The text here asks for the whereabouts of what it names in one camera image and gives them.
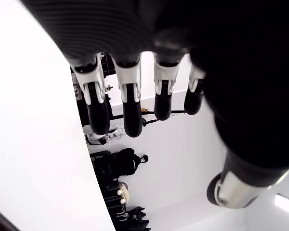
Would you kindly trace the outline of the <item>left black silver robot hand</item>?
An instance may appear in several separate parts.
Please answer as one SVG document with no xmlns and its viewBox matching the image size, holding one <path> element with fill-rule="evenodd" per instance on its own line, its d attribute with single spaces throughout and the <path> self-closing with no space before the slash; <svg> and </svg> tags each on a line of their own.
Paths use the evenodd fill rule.
<svg viewBox="0 0 289 231">
<path fill-rule="evenodd" d="M 289 173 L 289 0 L 25 0 L 73 69 L 94 133 L 110 118 L 100 54 L 115 67 L 126 133 L 142 131 L 141 54 L 154 54 L 155 115 L 168 119 L 179 63 L 192 63 L 184 102 L 202 99 L 227 147 L 208 200 L 240 209 Z"/>
</svg>

